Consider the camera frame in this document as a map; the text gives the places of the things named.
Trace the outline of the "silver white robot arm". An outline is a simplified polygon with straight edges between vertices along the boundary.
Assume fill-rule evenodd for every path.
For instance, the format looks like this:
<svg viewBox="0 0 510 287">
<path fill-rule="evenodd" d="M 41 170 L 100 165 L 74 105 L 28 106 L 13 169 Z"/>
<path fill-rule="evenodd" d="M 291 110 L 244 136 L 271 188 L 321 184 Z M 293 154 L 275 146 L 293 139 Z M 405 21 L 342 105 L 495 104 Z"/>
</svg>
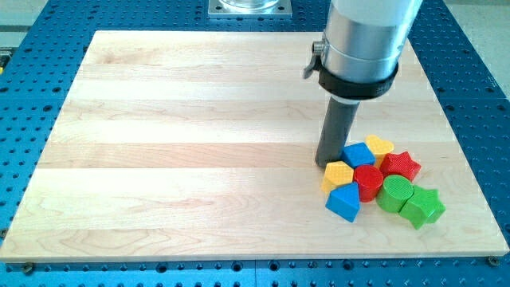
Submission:
<svg viewBox="0 0 510 287">
<path fill-rule="evenodd" d="M 422 0 L 331 0 L 322 39 L 312 44 L 303 78 L 348 100 L 386 93 Z"/>
</svg>

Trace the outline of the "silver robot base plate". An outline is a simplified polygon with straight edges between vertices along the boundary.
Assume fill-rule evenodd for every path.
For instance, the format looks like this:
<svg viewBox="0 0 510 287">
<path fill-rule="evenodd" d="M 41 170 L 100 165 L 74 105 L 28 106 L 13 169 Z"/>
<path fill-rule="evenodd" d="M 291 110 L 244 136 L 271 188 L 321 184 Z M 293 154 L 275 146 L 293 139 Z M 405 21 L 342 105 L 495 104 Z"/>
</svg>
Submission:
<svg viewBox="0 0 510 287">
<path fill-rule="evenodd" d="M 292 16 L 290 0 L 209 0 L 208 15 L 213 18 Z"/>
</svg>

